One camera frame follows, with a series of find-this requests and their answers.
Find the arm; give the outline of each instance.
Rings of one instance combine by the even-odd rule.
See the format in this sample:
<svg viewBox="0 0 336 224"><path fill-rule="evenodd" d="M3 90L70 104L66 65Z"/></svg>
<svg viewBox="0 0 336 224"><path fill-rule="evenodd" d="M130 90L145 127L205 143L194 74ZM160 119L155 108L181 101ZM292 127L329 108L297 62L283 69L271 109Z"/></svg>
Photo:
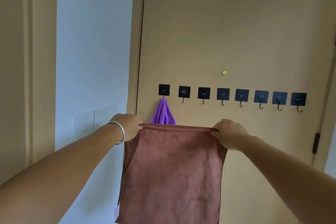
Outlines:
<svg viewBox="0 0 336 224"><path fill-rule="evenodd" d="M301 224L336 223L336 179L253 137L231 120L213 135L238 150L259 169Z"/></svg>
<svg viewBox="0 0 336 224"><path fill-rule="evenodd" d="M134 138L141 120L117 114L112 120ZM107 124L54 152L0 186L1 223L55 223L67 212L108 151L123 139L121 129Z"/></svg>

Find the purple cloth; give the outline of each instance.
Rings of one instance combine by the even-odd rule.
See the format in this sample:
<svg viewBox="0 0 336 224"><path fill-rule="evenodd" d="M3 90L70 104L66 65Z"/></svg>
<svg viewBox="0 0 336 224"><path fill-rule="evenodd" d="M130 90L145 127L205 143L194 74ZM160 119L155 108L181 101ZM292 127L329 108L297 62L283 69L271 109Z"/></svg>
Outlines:
<svg viewBox="0 0 336 224"><path fill-rule="evenodd" d="M156 108L151 124L176 125L174 117L171 115L167 101L163 98Z"/></svg>

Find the towel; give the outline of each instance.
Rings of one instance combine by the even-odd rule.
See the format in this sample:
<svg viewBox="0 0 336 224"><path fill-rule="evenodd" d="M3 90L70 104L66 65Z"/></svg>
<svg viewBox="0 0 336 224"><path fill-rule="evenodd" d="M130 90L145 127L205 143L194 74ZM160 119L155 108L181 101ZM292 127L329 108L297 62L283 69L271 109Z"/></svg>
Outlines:
<svg viewBox="0 0 336 224"><path fill-rule="evenodd" d="M174 117L172 116L167 101L163 98L160 100L156 108L155 114L151 121L152 124L167 124L176 125Z"/></svg>
<svg viewBox="0 0 336 224"><path fill-rule="evenodd" d="M141 124L125 143L119 224L218 224L227 149L213 128Z"/></svg>

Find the black hinge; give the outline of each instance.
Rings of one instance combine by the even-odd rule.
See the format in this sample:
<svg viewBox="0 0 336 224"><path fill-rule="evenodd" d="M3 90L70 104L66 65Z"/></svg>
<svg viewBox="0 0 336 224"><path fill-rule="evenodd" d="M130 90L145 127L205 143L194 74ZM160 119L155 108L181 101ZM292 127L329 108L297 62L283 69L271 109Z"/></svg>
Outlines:
<svg viewBox="0 0 336 224"><path fill-rule="evenodd" d="M321 134L316 133L315 140L314 140L314 146L313 146L313 154L317 153L317 148L319 147L320 137L321 137Z"/></svg>

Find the bangle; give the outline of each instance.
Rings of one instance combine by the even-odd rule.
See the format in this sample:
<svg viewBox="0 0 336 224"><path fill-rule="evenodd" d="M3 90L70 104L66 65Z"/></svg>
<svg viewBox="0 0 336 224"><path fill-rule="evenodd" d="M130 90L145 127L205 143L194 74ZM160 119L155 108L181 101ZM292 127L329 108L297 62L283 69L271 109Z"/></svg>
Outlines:
<svg viewBox="0 0 336 224"><path fill-rule="evenodd" d="M121 145L123 142L125 142L125 131L124 131L123 126L121 126L121 124L119 122L116 122L116 121L110 121L110 122L108 122L108 124L109 123L112 123L112 124L115 124L115 125L119 126L121 131L123 132L123 140L121 140L120 142L117 143L117 145Z"/></svg>

